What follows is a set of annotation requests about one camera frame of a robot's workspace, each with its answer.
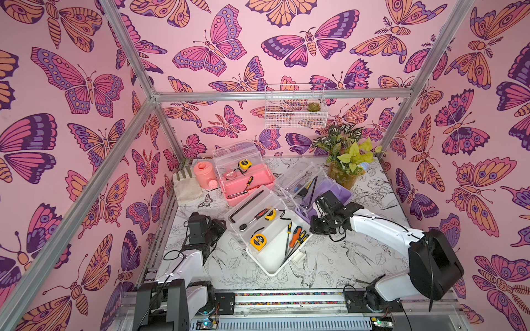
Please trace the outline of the purple toolbox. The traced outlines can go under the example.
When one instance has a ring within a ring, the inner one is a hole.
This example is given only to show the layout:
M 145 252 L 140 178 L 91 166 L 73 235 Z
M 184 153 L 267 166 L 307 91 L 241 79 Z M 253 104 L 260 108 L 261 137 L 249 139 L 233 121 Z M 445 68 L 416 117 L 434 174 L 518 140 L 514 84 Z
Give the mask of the purple toolbox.
M 316 190 L 310 208 L 306 208 L 306 203 L 311 194 L 311 185 L 315 176 L 318 176 Z M 302 158 L 291 165 L 275 181 L 275 188 L 278 194 L 286 201 L 289 208 L 294 208 L 295 212 L 306 223 L 311 222 L 311 217 L 316 215 L 313 209 L 313 202 L 316 198 L 331 190 L 335 196 L 346 205 L 353 196 L 350 190 L 339 185 L 335 180 L 327 176 L 324 169 L 313 163 L 311 160 Z

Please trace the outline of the white clear toolbox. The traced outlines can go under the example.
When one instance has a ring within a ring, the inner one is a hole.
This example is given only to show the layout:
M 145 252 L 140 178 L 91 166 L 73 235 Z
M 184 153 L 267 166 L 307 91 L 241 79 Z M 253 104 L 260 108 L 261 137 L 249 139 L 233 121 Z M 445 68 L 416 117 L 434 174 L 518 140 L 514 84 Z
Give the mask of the white clear toolbox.
M 234 217 L 236 223 L 232 224 L 229 216 L 260 190 L 264 190 L 264 192 L 237 214 Z M 243 223 L 250 221 L 265 208 L 276 209 L 277 215 L 273 221 L 267 221 L 265 215 L 254 221 L 245 231 L 239 230 Z M 249 194 L 239 204 L 231 208 L 225 214 L 225 219 L 228 222 L 230 233 L 243 246 L 247 255 L 270 277 L 276 276 L 288 263 L 299 261 L 305 257 L 302 249 L 312 236 L 309 224 L 294 210 L 289 209 L 279 196 L 265 186 L 259 187 L 254 193 Z M 302 227 L 300 238 L 293 248 L 289 248 L 289 241 L 298 226 Z M 254 234 L 263 234 L 267 238 L 267 244 L 260 252 L 250 244 Z

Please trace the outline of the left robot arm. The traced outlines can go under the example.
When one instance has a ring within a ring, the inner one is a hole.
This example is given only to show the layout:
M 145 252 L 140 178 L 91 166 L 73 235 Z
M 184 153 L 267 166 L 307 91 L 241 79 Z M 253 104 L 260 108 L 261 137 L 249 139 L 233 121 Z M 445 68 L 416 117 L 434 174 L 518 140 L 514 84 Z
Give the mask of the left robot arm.
M 192 318 L 215 299 L 211 285 L 193 283 L 226 231 L 224 220 L 194 212 L 186 222 L 188 234 L 175 259 L 157 280 L 137 291 L 134 330 L 188 330 Z

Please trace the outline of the orange screwdriver in white box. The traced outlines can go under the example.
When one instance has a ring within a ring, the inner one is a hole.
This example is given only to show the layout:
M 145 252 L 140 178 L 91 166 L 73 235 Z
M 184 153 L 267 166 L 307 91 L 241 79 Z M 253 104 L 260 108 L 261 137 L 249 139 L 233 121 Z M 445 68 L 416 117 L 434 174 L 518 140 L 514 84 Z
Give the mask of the orange screwdriver in white box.
M 289 241 L 289 244 L 288 244 L 289 248 L 293 248 L 295 246 L 295 244 L 297 243 L 298 239 L 300 238 L 301 233 L 302 233 L 302 227 L 298 226 L 294 230 L 292 238 Z

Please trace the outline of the red black ratchet wrench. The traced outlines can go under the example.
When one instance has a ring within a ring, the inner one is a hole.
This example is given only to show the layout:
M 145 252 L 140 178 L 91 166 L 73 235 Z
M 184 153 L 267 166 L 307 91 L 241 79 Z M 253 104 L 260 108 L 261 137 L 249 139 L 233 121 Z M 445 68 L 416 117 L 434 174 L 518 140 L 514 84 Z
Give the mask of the red black ratchet wrench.
M 261 211 L 258 212 L 258 214 L 256 214 L 250 221 L 248 221 L 247 223 L 243 223 L 240 227 L 239 227 L 239 230 L 240 231 L 245 231 L 254 221 L 257 221 L 258 219 L 262 218 L 263 216 L 265 216 L 267 213 L 269 212 L 269 208 L 265 208 Z

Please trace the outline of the black hex key purple box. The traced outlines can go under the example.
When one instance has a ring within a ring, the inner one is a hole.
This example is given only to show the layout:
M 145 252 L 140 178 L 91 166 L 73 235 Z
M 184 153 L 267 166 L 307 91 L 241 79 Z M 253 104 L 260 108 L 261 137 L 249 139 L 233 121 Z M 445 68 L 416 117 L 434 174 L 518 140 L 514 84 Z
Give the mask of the black hex key purple box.
M 315 176 L 314 179 L 313 179 L 313 181 L 312 181 L 312 185 L 311 185 L 311 187 L 312 187 L 312 189 L 311 189 L 311 194 L 310 194 L 310 196 L 309 196 L 309 200 L 308 200 L 307 203 L 306 203 L 306 208 L 310 208 L 310 206 L 311 206 L 311 203 L 312 203 L 312 201 L 313 201 L 314 192 L 315 192 L 315 190 L 316 190 L 316 184 L 317 184 L 317 181 L 318 181 L 318 176 Z

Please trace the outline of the yellow black tape measure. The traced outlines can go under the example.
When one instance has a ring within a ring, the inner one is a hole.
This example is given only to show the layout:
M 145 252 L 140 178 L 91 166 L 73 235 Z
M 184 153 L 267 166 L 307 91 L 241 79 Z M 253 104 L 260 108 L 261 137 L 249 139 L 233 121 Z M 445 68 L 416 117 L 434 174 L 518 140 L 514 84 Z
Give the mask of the yellow black tape measure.
M 250 244 L 260 252 L 267 244 L 267 238 L 263 234 L 254 234 L 251 237 Z

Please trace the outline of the pink watering can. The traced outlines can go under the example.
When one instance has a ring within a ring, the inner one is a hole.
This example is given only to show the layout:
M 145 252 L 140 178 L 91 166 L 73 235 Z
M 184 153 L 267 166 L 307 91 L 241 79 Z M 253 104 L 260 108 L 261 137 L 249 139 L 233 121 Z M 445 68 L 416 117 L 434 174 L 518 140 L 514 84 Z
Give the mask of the pink watering can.
M 212 163 L 208 161 L 197 162 L 193 168 L 193 172 L 202 189 L 212 190 L 219 186 Z

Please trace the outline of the yellow tape measure in tray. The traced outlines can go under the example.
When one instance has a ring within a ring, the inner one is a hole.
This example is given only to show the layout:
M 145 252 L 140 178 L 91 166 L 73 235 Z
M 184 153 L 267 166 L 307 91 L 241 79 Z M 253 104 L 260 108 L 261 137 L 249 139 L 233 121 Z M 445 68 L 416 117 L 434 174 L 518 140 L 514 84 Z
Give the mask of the yellow tape measure in tray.
M 276 218 L 276 215 L 277 215 L 276 209 L 272 208 L 270 209 L 270 211 L 267 212 L 265 219 L 267 221 L 273 221 Z

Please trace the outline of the pink tape measure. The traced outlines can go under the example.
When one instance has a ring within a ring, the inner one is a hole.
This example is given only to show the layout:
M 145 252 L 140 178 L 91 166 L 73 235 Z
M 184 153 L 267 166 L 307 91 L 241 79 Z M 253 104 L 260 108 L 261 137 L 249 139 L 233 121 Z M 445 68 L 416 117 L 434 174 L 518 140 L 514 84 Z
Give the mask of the pink tape measure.
M 227 181 L 235 179 L 237 177 L 237 171 L 236 170 L 227 171 L 224 173 L 223 177 Z

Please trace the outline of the potted leafy plant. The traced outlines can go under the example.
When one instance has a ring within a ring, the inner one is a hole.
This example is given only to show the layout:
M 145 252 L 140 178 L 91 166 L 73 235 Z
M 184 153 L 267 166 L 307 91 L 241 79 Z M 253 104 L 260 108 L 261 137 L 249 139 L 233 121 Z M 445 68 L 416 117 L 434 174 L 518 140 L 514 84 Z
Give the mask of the potted leafy plant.
M 359 142 L 363 127 L 352 124 L 331 126 L 326 136 L 315 139 L 312 146 L 327 153 L 328 177 L 351 190 L 357 179 L 364 175 L 375 156 L 382 151 L 368 137 Z

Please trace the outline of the small yellow black screwdriver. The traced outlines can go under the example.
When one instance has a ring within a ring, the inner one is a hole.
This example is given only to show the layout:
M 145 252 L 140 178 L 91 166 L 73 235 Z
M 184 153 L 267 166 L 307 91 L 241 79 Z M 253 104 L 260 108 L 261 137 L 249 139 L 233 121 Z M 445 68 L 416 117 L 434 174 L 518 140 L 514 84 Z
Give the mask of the small yellow black screwdriver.
M 253 180 L 254 180 L 254 177 L 250 176 L 248 181 L 247 181 L 247 184 L 245 186 L 244 192 L 248 191 L 248 189 L 250 188 L 250 185 L 252 184 Z

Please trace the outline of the pink toolbox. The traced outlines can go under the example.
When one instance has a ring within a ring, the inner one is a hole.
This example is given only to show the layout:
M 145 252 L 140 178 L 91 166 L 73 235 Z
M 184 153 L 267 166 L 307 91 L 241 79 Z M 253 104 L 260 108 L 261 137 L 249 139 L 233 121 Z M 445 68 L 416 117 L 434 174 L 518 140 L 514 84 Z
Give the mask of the pink toolbox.
M 248 159 L 253 164 L 244 174 L 237 168 L 238 162 L 243 159 Z M 215 149 L 213 151 L 213 161 L 223 195 L 232 207 L 239 204 L 261 186 L 269 189 L 274 188 L 275 177 L 270 168 L 265 164 L 257 146 L 251 140 L 245 140 L 230 146 Z M 231 170 L 237 171 L 237 177 L 227 181 L 223 175 L 225 172 Z M 254 180 L 248 191 L 244 192 L 250 176 L 253 176 Z

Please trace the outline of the small succulent plant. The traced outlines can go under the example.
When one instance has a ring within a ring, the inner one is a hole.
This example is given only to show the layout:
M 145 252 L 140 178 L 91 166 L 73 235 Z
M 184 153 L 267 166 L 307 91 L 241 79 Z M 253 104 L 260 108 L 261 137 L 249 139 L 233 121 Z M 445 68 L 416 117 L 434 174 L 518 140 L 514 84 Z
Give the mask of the small succulent plant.
M 321 106 L 320 102 L 311 102 L 307 104 L 306 110 L 311 113 L 320 112 Z

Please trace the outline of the metal base rail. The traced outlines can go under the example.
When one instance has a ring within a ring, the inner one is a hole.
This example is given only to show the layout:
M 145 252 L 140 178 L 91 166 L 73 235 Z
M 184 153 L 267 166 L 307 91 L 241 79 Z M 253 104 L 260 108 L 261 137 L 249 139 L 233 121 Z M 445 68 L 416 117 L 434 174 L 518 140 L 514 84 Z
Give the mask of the metal base rail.
M 218 290 L 218 305 L 187 330 L 472 330 L 453 294 L 429 305 L 397 299 L 374 313 L 360 288 Z

